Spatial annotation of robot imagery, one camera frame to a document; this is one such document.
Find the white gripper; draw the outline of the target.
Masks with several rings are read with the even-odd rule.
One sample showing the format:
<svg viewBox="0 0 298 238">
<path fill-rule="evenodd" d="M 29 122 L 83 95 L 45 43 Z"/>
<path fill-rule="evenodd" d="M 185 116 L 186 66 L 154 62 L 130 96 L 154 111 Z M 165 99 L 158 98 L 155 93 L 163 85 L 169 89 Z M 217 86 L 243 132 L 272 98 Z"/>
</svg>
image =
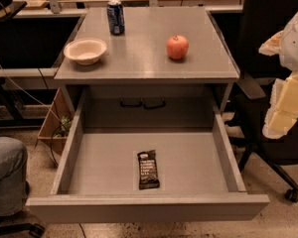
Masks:
<svg viewBox="0 0 298 238">
<path fill-rule="evenodd" d="M 283 32 L 274 34 L 258 51 L 269 57 L 279 54 L 281 65 L 295 71 L 285 80 L 275 80 L 270 107 L 264 119 L 263 135 L 268 139 L 279 139 L 285 136 L 298 120 L 298 12 Z"/>
</svg>

